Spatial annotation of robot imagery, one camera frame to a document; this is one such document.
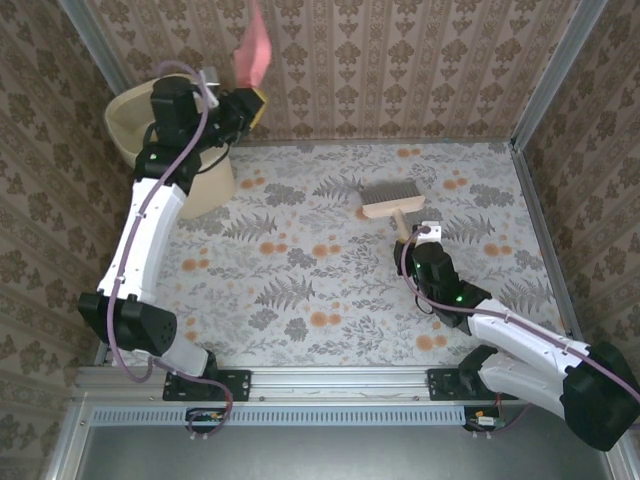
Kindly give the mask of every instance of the cable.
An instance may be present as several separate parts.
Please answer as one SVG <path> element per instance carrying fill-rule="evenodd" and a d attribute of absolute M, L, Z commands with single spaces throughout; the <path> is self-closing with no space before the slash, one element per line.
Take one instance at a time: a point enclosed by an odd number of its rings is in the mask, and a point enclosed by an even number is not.
<path fill-rule="evenodd" d="M 489 316 L 492 316 L 492 317 L 502 318 L 506 322 L 511 322 L 511 323 L 517 325 L 518 327 L 522 328 L 523 330 L 525 330 L 525 331 L 527 331 L 527 332 L 529 332 L 529 333 L 531 333 L 531 334 L 533 334 L 533 335 L 535 335 L 535 336 L 547 341 L 548 343 L 550 343 L 554 347 L 559 348 L 562 351 L 566 351 L 567 353 L 570 353 L 574 357 L 577 357 L 581 361 L 585 362 L 586 364 L 588 364 L 589 366 L 591 366 L 592 368 L 594 368 L 595 370 L 600 372 L 602 375 L 604 375 L 605 377 L 607 377 L 611 381 L 615 382 L 618 386 L 623 388 L 627 393 L 629 393 L 629 395 L 631 395 L 635 399 L 636 402 L 638 402 L 640 404 L 640 393 L 637 392 L 631 385 L 629 385 L 627 382 L 625 382 L 622 378 L 618 377 L 616 374 L 614 374 L 614 373 L 610 372 L 609 370 L 607 370 L 606 368 L 604 368 L 602 365 L 600 365 L 595 360 L 589 358 L 587 355 L 585 355 L 582 352 L 576 350 L 575 348 L 566 345 L 564 342 L 556 339 L 555 337 L 553 337 L 551 335 L 548 335 L 548 334 L 546 334 L 544 332 L 541 332 L 541 331 L 533 328 L 532 326 L 528 325 L 527 323 L 522 322 L 522 321 L 518 320 L 517 318 L 508 316 L 505 313 L 493 312 L 491 310 L 484 310 L 484 309 L 478 309 L 478 308 L 452 307 L 450 305 L 445 305 L 443 303 L 435 302 L 435 301 L 431 300 L 430 298 L 428 298 L 420 290 L 418 290 L 415 287 L 415 285 L 413 284 L 413 282 L 411 281 L 411 278 L 409 277 L 409 274 L 407 273 L 407 264 L 406 264 L 407 252 L 409 251 L 409 245 L 411 243 L 413 243 L 418 238 L 418 235 L 420 235 L 421 233 L 427 232 L 427 229 L 429 229 L 429 227 L 421 227 L 421 228 L 418 228 L 415 232 L 413 232 L 411 234 L 411 236 L 409 237 L 407 242 L 404 244 L 404 247 L 402 248 L 402 255 L 400 257 L 400 268 L 402 270 L 402 276 L 403 276 L 405 282 L 407 282 L 407 285 L 409 286 L 409 289 L 413 292 L 414 295 L 420 297 L 422 300 L 427 302 L 433 308 L 439 308 L 441 310 L 448 310 L 450 312 L 470 313 L 470 314 L 474 314 L 474 315 L 476 313 L 479 313 L 481 315 L 489 315 Z"/>
<path fill-rule="evenodd" d="M 206 435 L 215 435 L 216 433 L 218 433 L 220 431 L 220 429 L 222 428 L 222 426 L 227 422 L 227 420 L 229 420 L 229 417 L 231 416 L 231 411 L 233 410 L 233 394 L 231 393 L 231 390 L 229 390 L 229 388 L 220 382 L 216 382 L 215 380 L 208 380 L 206 378 L 198 378 L 198 377 L 194 377 L 193 375 L 188 375 L 186 373 L 183 372 L 178 372 L 176 370 L 173 370 L 169 365 L 167 365 L 166 363 L 164 363 L 162 360 L 159 359 L 155 359 L 153 364 L 159 368 L 162 368 L 163 370 L 166 370 L 169 373 L 172 373 L 173 375 L 177 375 L 181 378 L 184 378 L 185 380 L 188 380 L 190 382 L 194 382 L 194 383 L 204 383 L 207 385 L 213 385 L 214 387 L 219 388 L 220 390 L 222 390 L 224 392 L 224 396 L 225 396 L 225 401 L 227 403 L 226 408 L 225 408 L 225 412 L 224 412 L 224 416 L 222 417 L 222 420 L 220 420 L 220 422 L 218 423 L 218 425 L 216 425 L 210 432 L 207 432 Z M 197 432 L 195 432 L 193 430 L 193 420 L 195 419 L 195 417 L 202 415 L 203 413 L 207 413 L 210 412 L 211 410 L 209 409 L 202 409 L 202 410 L 197 410 L 195 412 L 191 412 L 191 417 L 189 418 L 189 422 L 187 423 L 187 430 L 189 430 L 189 433 L 192 436 L 198 435 Z"/>
<path fill-rule="evenodd" d="M 508 430 L 511 430 L 513 427 L 515 427 L 518 423 L 520 423 L 520 421 L 522 421 L 523 417 L 526 415 L 526 413 L 531 409 L 531 407 L 533 407 L 532 403 L 528 403 L 523 409 L 522 411 L 518 414 L 518 416 L 516 418 L 514 418 L 513 420 L 511 420 L 511 423 L 509 423 L 508 425 L 505 425 L 502 428 L 498 428 L 496 430 L 486 430 L 484 428 L 482 428 L 480 425 L 477 425 L 475 423 L 472 422 L 467 422 L 467 425 L 472 426 L 473 428 L 475 428 L 476 430 L 482 432 L 482 433 L 487 433 L 490 435 L 498 435 L 501 433 L 504 433 Z"/>
<path fill-rule="evenodd" d="M 504 418 L 504 412 L 502 411 L 502 395 L 501 394 L 498 393 L 496 395 L 496 401 L 495 401 L 494 405 L 498 406 L 498 416 L 500 418 Z"/>
<path fill-rule="evenodd" d="M 222 160 L 227 158 L 227 156 L 229 155 L 229 150 L 231 150 L 231 146 L 228 143 L 226 145 L 227 145 L 227 150 L 222 155 L 220 155 L 220 157 L 215 162 L 213 162 L 211 165 L 209 165 L 207 168 L 205 168 L 204 170 L 198 170 L 198 173 L 196 173 L 196 175 L 202 175 L 203 173 L 207 173 L 213 167 L 218 165 Z"/>
<path fill-rule="evenodd" d="M 158 77 L 162 77 L 164 75 L 164 72 L 166 71 L 167 67 L 178 67 L 184 70 L 185 72 L 189 73 L 194 78 L 198 79 L 198 82 L 200 84 L 200 88 L 202 89 L 202 91 L 203 92 L 206 91 L 207 87 L 202 81 L 202 78 L 189 65 L 182 62 L 178 62 L 175 60 L 167 60 L 162 62 L 158 66 Z M 180 153 L 180 155 L 178 155 L 178 157 L 173 161 L 173 163 L 169 165 L 169 168 L 167 168 L 164 174 L 154 184 L 154 186 L 151 188 L 151 190 L 149 191 L 145 199 L 142 201 L 142 204 L 140 205 L 140 209 L 138 210 L 136 217 L 133 220 L 133 225 L 131 226 L 131 230 L 129 231 L 129 235 L 127 236 L 127 239 L 124 244 L 124 248 L 122 249 L 122 257 L 120 258 L 120 262 L 118 264 L 116 279 L 113 282 L 113 289 L 111 291 L 111 296 L 109 297 L 109 303 L 107 305 L 107 336 L 109 338 L 109 347 L 111 347 L 111 351 L 113 352 L 113 356 L 116 359 L 116 363 L 118 364 L 118 366 L 124 370 L 124 373 L 127 375 L 127 377 L 129 377 L 130 380 L 136 383 L 143 383 L 149 379 L 149 377 L 151 376 L 151 373 L 153 372 L 153 362 L 151 358 L 149 358 L 147 372 L 142 377 L 136 376 L 131 370 L 129 370 L 129 368 L 125 364 L 122 358 L 122 355 L 120 354 L 120 350 L 118 349 L 118 344 L 116 342 L 116 335 L 115 335 L 114 325 L 113 325 L 113 316 L 115 312 L 116 299 L 118 298 L 118 292 L 120 291 L 120 286 L 125 280 L 124 271 L 127 265 L 127 260 L 129 259 L 129 255 L 131 254 L 131 247 L 133 245 L 133 240 L 135 239 L 136 232 L 140 227 L 140 222 L 144 218 L 144 214 L 147 208 L 149 207 L 151 200 L 153 200 L 154 195 L 158 192 L 158 190 L 160 190 L 160 187 L 162 187 L 162 185 L 165 184 L 167 179 L 178 168 L 178 166 L 180 166 L 182 161 L 185 158 L 187 158 L 189 153 L 191 153 L 191 150 L 193 150 L 193 148 L 196 146 L 196 144 L 200 140 L 200 137 L 202 136 L 202 132 L 204 132 L 204 129 L 207 125 L 207 118 L 209 116 L 209 108 L 207 107 L 206 100 L 203 99 L 203 101 L 204 103 L 202 108 L 202 115 L 200 115 L 200 123 L 198 123 L 198 128 L 196 129 L 196 132 L 193 134 L 193 137 L 191 138 L 187 146 L 184 148 L 184 150 Z"/>
<path fill-rule="evenodd" d="M 425 315 L 431 315 L 431 314 L 433 313 L 433 309 L 431 309 L 431 311 L 430 311 L 430 312 L 427 312 L 425 309 L 423 309 L 423 308 L 420 306 L 420 302 L 418 301 L 418 296 L 417 296 L 417 295 L 415 296 L 415 299 L 416 299 L 416 307 L 418 307 L 418 310 L 420 310 L 420 311 L 421 311 L 422 313 L 424 313 Z"/>
<path fill-rule="evenodd" d="M 147 145 L 149 145 L 149 142 L 151 141 L 151 135 L 153 134 L 155 129 L 156 129 L 156 122 L 151 122 L 147 127 L 147 129 L 144 131 L 144 137 L 142 137 L 143 147 L 146 147 Z"/>

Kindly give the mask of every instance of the brush bristles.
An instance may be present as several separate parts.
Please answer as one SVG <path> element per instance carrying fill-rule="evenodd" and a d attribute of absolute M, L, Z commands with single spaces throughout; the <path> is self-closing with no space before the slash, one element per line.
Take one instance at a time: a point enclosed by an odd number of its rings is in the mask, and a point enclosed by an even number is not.
<path fill-rule="evenodd" d="M 415 182 L 402 182 L 368 187 L 360 191 L 363 205 L 390 202 L 404 198 L 421 196 Z"/>

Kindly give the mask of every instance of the floor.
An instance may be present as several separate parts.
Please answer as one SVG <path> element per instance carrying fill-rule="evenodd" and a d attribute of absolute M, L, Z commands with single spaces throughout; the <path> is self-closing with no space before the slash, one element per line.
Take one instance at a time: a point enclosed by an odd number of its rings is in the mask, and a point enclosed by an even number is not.
<path fill-rule="evenodd" d="M 392 219 L 357 190 L 413 179 L 462 278 L 563 332 L 507 145 L 235 148 L 225 206 L 171 232 L 158 304 L 225 366 L 457 364 L 476 345 L 419 312 Z"/>

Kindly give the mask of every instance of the scrub brush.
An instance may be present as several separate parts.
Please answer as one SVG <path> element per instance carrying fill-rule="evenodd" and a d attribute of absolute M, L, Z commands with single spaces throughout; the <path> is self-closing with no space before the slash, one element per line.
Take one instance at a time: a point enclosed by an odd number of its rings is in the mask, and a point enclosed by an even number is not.
<path fill-rule="evenodd" d="M 421 195 L 415 182 L 386 183 L 368 187 L 360 191 L 362 213 L 369 218 L 395 218 L 398 224 L 398 240 L 405 243 L 411 234 L 404 220 L 404 214 L 417 212 L 424 207 L 424 195 Z"/>

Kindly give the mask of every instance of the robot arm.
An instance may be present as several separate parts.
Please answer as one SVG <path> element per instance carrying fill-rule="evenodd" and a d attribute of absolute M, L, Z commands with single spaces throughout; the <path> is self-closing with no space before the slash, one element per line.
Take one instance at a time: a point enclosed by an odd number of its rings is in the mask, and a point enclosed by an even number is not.
<path fill-rule="evenodd" d="M 490 391 L 545 408 L 564 419 L 587 444 L 610 450 L 640 415 L 640 404 L 576 355 L 604 367 L 639 392 L 620 351 L 607 342 L 588 345 L 551 332 L 511 311 L 489 292 L 460 280 L 440 244 L 440 227 L 425 224 L 430 231 L 418 234 L 415 246 L 408 247 L 405 265 L 429 300 L 442 307 L 473 309 L 460 312 L 432 305 L 445 325 L 483 344 L 460 364 L 464 383 L 473 388 L 478 382 Z M 402 247 L 396 245 L 398 265 Z"/>
<path fill-rule="evenodd" d="M 134 221 L 141 216 L 142 202 L 194 135 L 200 121 L 194 90 L 195 86 L 184 77 L 164 77 L 154 83 L 151 105 L 158 140 L 144 145 L 136 158 L 131 207 L 114 259 L 97 292 L 80 295 L 78 310 L 98 337 L 108 343 L 107 308 L 122 267 L 123 252 L 131 242 L 113 314 L 118 348 L 159 358 L 174 371 L 192 377 L 213 379 L 217 374 L 215 355 L 176 334 L 175 315 L 154 306 L 155 286 L 169 233 L 201 167 L 200 153 L 211 147 L 230 146 L 244 137 L 264 111 L 266 101 L 261 92 L 252 88 L 217 96 L 211 91 L 198 92 L 214 107 L 204 133 L 157 189 L 136 234 L 130 238 Z"/>

